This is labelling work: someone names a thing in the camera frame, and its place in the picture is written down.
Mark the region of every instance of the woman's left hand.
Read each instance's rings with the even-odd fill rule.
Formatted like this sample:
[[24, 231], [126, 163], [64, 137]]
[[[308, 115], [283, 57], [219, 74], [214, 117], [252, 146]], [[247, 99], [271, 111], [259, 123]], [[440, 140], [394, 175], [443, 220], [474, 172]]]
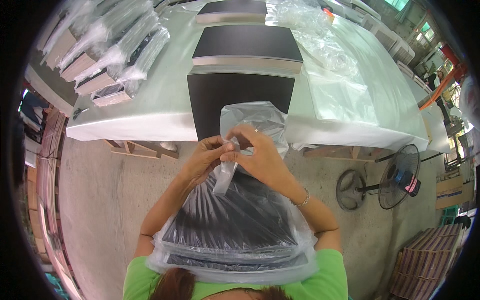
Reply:
[[198, 142], [190, 159], [183, 165], [180, 175], [192, 184], [192, 187], [204, 182], [208, 174], [220, 164], [220, 156], [234, 151], [232, 143], [223, 143], [220, 135], [212, 136]]

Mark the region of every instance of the fan base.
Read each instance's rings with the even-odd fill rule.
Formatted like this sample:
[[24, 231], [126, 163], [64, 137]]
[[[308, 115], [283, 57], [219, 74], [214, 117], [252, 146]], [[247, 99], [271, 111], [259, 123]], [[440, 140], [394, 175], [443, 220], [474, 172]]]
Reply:
[[340, 208], [351, 212], [363, 205], [365, 193], [358, 189], [365, 189], [365, 181], [358, 171], [347, 170], [340, 175], [336, 183], [336, 201]]

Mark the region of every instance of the brown hair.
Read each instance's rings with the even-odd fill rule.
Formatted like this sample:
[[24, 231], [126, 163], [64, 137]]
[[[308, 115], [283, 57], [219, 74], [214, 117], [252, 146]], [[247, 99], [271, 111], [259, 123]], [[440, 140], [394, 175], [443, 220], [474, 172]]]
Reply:
[[[150, 300], [190, 300], [195, 286], [195, 275], [182, 268], [166, 271], [158, 281]], [[262, 288], [263, 300], [293, 300], [281, 287]]]

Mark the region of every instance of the woman's right hand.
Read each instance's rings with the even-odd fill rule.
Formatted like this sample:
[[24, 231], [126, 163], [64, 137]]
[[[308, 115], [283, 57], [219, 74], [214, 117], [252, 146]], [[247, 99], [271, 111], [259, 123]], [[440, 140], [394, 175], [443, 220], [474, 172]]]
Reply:
[[234, 136], [242, 150], [253, 147], [253, 155], [232, 151], [222, 154], [221, 161], [237, 162], [259, 181], [292, 200], [305, 199], [303, 187], [288, 170], [271, 137], [246, 124], [230, 129], [225, 138], [229, 140]]

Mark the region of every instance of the bracelet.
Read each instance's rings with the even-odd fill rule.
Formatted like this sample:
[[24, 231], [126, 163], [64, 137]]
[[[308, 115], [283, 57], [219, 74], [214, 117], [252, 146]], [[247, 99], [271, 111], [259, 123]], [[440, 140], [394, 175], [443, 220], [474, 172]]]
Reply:
[[304, 189], [305, 189], [305, 191], [307, 192], [307, 199], [305, 199], [305, 201], [303, 201], [302, 204], [295, 204], [295, 203], [293, 203], [292, 200], [290, 200], [290, 202], [291, 202], [293, 205], [295, 205], [295, 206], [297, 206], [297, 207], [302, 207], [302, 206], [305, 206], [305, 205], [308, 203], [308, 201], [310, 200], [310, 192], [308, 192], [307, 188], [304, 187]]

